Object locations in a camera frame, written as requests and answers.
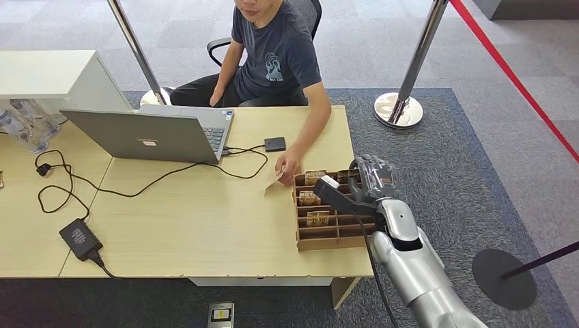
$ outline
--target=black cable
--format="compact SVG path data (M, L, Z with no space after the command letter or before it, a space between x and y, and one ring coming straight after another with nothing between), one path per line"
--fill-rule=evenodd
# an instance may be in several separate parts
M249 149L244 149L244 148L235 148L235 147L227 147L225 148L225 150L239 150L239 152L231 152L228 155L237 155L237 154L243 154L245 152L253 152L255 154L259 154L261 156L263 156L265 158L265 161L262 163L262 166L259 167L259 169L257 169L257 171L252 174L251 176L239 176L236 174L232 174L229 173L227 171L225 171L224 169L222 169L221 167L219 167L218 165L214 165L214 164L207 164L207 163L193 163L191 165L188 165L186 167L183 167L181 169L175 169L173 171L167 172L166 174L163 174L162 176L160 176L159 178L155 179L153 182L147 184L144 188L142 188L140 191L138 191L137 193L134 194L125 194L125 193L119 193L117 191L112 191L112 190L108 190L108 189L102 189L97 187L94 183L92 183L90 180L83 178L82 176L77 176L76 174L72 173L72 166L70 164L67 164L66 161L64 160L64 155L62 154L62 152L60 152L60 150L49 150L48 152L43 152L42 154L39 154L36 159L34 160L34 166L36 166L36 171L41 175L41 176L45 176L48 171L50 171L53 168L56 167L63 167L64 170L66 171L66 173L68 174L69 180L70 180L70 189L67 190L63 187L57 186L57 185L49 185L46 186L42 189L40 189L40 191L38 191L38 202L40 203L40 208L42 209L42 212L47 213L47 214L51 214L51 213L55 213L58 210L60 210L61 208L63 208L68 201L70 200L71 197L73 197L74 199L76 199L79 203L81 203L81 205L85 208L85 210L87 211L85 216L81 218L81 220L85 220L87 217L89 217L90 214L90 209L88 208L88 206L86 206L85 203L83 203L83 201L81 201L75 194L73 194L73 189L74 189L74 181L73 181L73 177L78 178L82 181L85 181L86 183L88 183L89 185L91 185L95 190L97 191L101 191L103 193L112 193L114 195L118 195L118 196L122 196L122 197L128 197L128 198L132 198L132 197L136 197L138 195L141 195L145 190L149 189L152 185L156 184L157 182L161 181L162 179L166 178L167 176L170 176L172 174L178 173L178 172L182 172L185 171L186 169L190 169L192 167L195 167L197 165L207 165L210 167L215 167L219 170L221 170L223 173L227 174L228 176L233 176L234 178L240 178L240 179L251 179L253 177L255 177L256 175L258 175L258 173L260 173L260 171L264 168L264 166L267 164L268 162L268 157L265 154L262 154L261 152L256 152L255 149L259 148L259 147L264 147L264 145L259 145L259 146L255 146ZM50 153L57 153L60 156L61 159L61 164L57 164L57 165L49 165L49 164L42 164L42 165L38 165L38 160L40 159L40 157L46 155L46 154L50 154ZM54 210L47 210L44 207L44 202L42 201L42 193L45 192L47 189L50 188L56 188L62 191L65 191L68 196L66 197L66 200L64 200L64 202L58 206L56 209ZM108 269L107 267L104 265L104 261L102 260L102 258L100 257L98 251L93 250L89 253L89 258L95 262L109 277L111 278L115 278L115 279L122 279L121 277L116 277L114 276Z
M93 249L88 253L88 256L92 260L92 262L95 262L96 265L98 265L104 271L104 273L106 273L109 277L111 277L113 279L123 279L122 277L117 277L116 275L112 274L107 269L107 267L104 265L104 261L102 260L102 258L100 257L100 254L98 253L98 251Z
M386 308L386 312L388 312L388 316L390 317L390 321L394 328L398 328L398 323L394 318L394 314L392 313L392 309L390 308L390 303L388 303L388 299L386 298L386 294L384 293L384 287L382 287L382 282L380 281L380 277L378 276L378 270L376 270L376 265L374 264L374 257L372 256L372 250L370 249L370 244L368 243L368 234L366 234L366 229L364 229L364 224L360 217L354 213L354 217L358 220L360 224L360 229L362 229L362 234L364 234L364 241L366 242L366 250L368 251L368 256L370 257L370 265L372 266L372 272L374 273L374 279L376 280L376 285L378 285L378 291L380 292L380 297L382 298L382 302L384 307Z
M60 155L60 159L61 159L62 164L54 165L54 166L52 166L51 168L54 168L54 167L64 167L64 170L66 171L66 173L68 173L68 178L69 178L69 181L70 181L70 189L69 189L69 190L66 190L66 189L64 189L63 187L57 186L57 185L55 185L55 184L54 184L54 185L53 185L53 184L50 184L50 185L48 185L48 186L40 189L40 191L38 191L38 194L37 194L38 203L40 203L40 209L42 209L42 212L44 212L44 213L46 213L46 214L56 213L56 212L58 212L61 208L63 208L63 207L68 203L68 201L70 200L71 197L74 197L79 203L81 203L81 205L85 208L85 210L87 210L87 213L85 214L85 216L80 218L81 220L85 220L85 219L89 216L90 210L89 210L88 206L87 206L85 203L83 203L83 201L81 201L75 194L72 193L72 192L73 192L73 189L74 189L74 182L73 182L73 180L72 180L72 177L75 176L75 175L72 173L72 166L70 166L69 164L66 164L66 162L64 161L64 155L63 155L59 150L49 150L48 152L43 152L42 154L39 154L39 155L36 157L36 159L34 160L34 166L36 166L36 170L37 170L37 172L38 172L39 167L40 167L40 166L38 166L38 159L39 159L42 155L50 154L50 153L53 153L53 152L56 152L56 153L58 153L58 155ZM59 189L59 190L62 190L62 191L64 191L64 192L66 192L66 193L68 194L67 197L66 197L66 200L64 200L64 202L62 202L62 204L61 204L60 206L58 206L57 208L55 208L54 210L47 210L47 209L44 207L44 202L42 201L42 193L45 192L47 189L50 189L50 188L56 188L56 189Z

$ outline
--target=dark blue t-shirt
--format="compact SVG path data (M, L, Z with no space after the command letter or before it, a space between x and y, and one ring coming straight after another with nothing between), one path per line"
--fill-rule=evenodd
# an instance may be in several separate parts
M247 60L234 77L241 101L290 96L298 86L322 80L307 24L286 1L261 29L236 8L231 36L247 51Z

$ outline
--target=plastic bottle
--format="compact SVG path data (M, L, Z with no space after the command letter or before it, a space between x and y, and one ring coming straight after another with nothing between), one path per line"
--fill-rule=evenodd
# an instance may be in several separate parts
M1 107L0 126L7 134L13 136L20 144L33 153L43 152L48 148L48 140L45 133L35 131L30 125L19 121L12 113Z
M32 128L52 137L60 131L60 125L33 99L10 99L10 104L28 121Z

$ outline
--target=chair backrest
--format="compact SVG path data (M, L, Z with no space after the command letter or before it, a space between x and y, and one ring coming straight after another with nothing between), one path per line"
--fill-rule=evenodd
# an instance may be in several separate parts
M288 2L304 16L313 39L317 26L322 19L322 5L320 5L320 2L318 0L289 0Z

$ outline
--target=robotic hand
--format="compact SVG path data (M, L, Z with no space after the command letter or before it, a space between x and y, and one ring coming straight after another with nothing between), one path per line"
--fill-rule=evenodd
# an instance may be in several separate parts
M339 211L373 215L377 231L371 236L374 258L386 271L404 305L421 328L483 328L482 323L456 295L444 264L426 234L416 226L407 203L395 199L395 172L387 162L364 155L350 169L358 168L362 188L349 179L356 200L338 191L338 182L323 176L314 193Z

